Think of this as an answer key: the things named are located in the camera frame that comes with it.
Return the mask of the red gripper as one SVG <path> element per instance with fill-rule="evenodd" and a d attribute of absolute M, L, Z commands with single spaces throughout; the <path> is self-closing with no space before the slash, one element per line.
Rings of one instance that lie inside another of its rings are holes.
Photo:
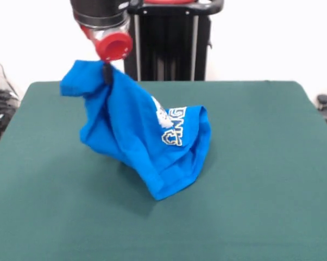
<path fill-rule="evenodd" d="M 93 43 L 96 53 L 102 61 L 121 60 L 133 49 L 133 40 L 125 28 L 96 29 L 80 26 L 86 37 Z M 103 64 L 105 84 L 112 83 L 112 66 Z"/>

